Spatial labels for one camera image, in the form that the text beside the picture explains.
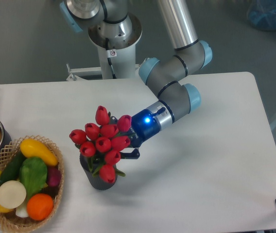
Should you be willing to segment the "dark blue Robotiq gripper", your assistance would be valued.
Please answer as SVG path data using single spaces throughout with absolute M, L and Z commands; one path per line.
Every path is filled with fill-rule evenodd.
M 117 124 L 118 119 L 115 116 L 110 117 L 109 124 Z M 131 146 L 135 148 L 131 152 L 121 152 L 121 159 L 135 160 L 140 157 L 139 147 L 143 142 L 150 139 L 154 135 L 160 132 L 160 124 L 152 116 L 152 112 L 148 109 L 144 109 L 139 113 L 132 116 L 131 128 L 128 131 L 134 134 L 130 137 Z

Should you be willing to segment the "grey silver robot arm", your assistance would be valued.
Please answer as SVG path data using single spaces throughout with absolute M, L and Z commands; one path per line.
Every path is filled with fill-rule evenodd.
M 113 161 L 139 158 L 139 147 L 177 120 L 197 109 L 201 96 L 195 86 L 181 85 L 180 80 L 198 71 L 212 59 L 212 50 L 197 37 L 188 7 L 183 0 L 160 0 L 158 7 L 169 33 L 175 55 L 162 63 L 146 59 L 136 68 L 136 43 L 140 40 L 140 21 L 128 12 L 125 0 L 65 0 L 60 9 L 68 24 L 80 32 L 88 29 L 97 47 L 103 79 L 130 78 L 138 70 L 140 78 L 157 101 L 132 117 L 112 119 L 116 143 L 132 147 L 131 153 L 112 150 Z

